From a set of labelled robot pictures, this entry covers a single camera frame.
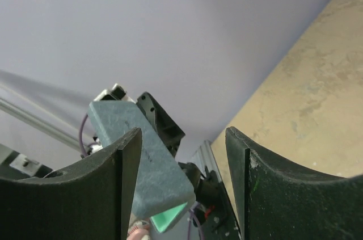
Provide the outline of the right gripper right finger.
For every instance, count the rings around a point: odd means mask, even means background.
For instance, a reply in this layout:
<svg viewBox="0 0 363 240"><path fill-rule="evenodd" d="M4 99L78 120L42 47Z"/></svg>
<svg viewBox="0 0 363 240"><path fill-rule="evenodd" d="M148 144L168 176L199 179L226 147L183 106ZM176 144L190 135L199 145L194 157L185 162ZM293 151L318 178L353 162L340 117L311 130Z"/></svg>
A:
<svg viewBox="0 0 363 240"><path fill-rule="evenodd" d="M301 166L235 127L225 144L243 239L362 238L362 176Z"/></svg>

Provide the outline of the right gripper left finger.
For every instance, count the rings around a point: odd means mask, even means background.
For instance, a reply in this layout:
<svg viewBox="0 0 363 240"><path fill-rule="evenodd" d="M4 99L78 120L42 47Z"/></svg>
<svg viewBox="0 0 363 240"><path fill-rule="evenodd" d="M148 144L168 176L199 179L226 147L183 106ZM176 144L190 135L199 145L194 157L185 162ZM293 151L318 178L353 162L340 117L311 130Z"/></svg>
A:
<svg viewBox="0 0 363 240"><path fill-rule="evenodd" d="M141 149L133 128L44 178L1 178L1 238L125 239Z"/></svg>

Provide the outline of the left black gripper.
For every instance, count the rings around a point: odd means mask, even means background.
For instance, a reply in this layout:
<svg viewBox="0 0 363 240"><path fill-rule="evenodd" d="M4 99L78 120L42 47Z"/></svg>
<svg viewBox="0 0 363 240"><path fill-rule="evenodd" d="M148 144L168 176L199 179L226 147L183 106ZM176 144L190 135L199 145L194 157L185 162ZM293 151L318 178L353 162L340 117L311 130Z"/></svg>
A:
<svg viewBox="0 0 363 240"><path fill-rule="evenodd" d="M137 106L168 151L175 157L185 133L150 93L144 92L139 96ZM204 176L194 163L179 162L178 165L192 183L196 201L211 212L221 210L218 184L213 182L211 178Z"/></svg>

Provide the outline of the grey glasses case green lining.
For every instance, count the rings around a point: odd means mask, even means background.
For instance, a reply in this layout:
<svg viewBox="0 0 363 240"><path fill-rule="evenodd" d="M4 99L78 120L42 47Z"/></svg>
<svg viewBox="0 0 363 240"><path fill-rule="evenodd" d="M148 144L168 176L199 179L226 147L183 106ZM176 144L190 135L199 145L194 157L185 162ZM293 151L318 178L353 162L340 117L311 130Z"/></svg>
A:
<svg viewBox="0 0 363 240"><path fill-rule="evenodd" d="M103 147L132 128L142 132L142 150L132 213L150 218L159 233L172 229L196 200L194 187L144 114L133 102L92 102L88 118Z"/></svg>

